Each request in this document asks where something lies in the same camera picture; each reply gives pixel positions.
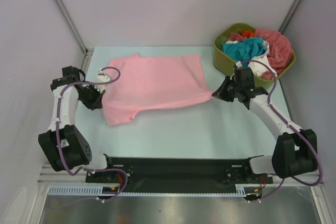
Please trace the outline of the pink t shirt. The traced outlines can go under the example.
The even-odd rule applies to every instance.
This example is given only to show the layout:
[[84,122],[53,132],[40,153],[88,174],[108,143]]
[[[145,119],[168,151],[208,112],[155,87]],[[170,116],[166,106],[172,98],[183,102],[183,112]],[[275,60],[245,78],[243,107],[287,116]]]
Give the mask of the pink t shirt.
[[199,55],[112,59],[102,112],[109,126],[129,123],[141,111],[196,105],[212,97]]

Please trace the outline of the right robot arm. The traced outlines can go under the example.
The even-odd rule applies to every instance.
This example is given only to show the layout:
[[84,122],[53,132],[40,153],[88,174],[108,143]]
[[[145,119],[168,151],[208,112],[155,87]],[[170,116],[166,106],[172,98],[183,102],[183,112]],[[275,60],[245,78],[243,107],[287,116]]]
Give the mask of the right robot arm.
[[276,140],[272,155],[252,157],[250,165],[242,169],[245,181],[254,183],[261,174],[288,178],[318,169],[315,132],[304,130],[279,111],[272,103],[271,94],[255,86],[250,68],[235,67],[234,74],[225,78],[213,97],[227,102],[237,99],[259,117]]

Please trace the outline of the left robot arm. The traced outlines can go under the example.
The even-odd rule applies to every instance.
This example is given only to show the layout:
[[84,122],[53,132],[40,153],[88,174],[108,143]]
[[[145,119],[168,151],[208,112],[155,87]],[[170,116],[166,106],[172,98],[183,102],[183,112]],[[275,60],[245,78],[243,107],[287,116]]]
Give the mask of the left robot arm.
[[98,170],[98,176],[105,182],[115,178],[116,169],[107,163],[107,156],[93,153],[88,141],[75,126],[77,103],[80,101],[87,109],[102,108],[104,91],[95,86],[74,85],[85,81],[85,73],[73,66],[62,68],[62,77],[53,80],[50,88],[54,96],[54,108],[47,132],[39,134],[38,142],[54,171],[69,170],[76,167]]

